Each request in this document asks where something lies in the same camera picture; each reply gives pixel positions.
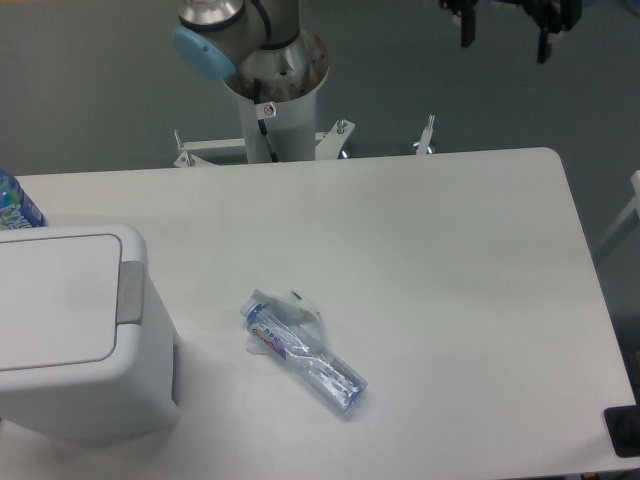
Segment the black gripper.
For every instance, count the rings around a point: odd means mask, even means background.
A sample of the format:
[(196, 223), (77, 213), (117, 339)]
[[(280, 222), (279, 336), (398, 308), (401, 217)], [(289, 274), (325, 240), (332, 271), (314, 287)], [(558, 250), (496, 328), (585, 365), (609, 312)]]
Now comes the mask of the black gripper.
[[(490, 4), (519, 9), (533, 20), (539, 29), (537, 62), (545, 63), (552, 52), (550, 37), (571, 30), (594, 1), (490, 1)], [(462, 48), (470, 47), (475, 40), (478, 5), (479, 1), (439, 1), (439, 8), (450, 11), (459, 21)]]

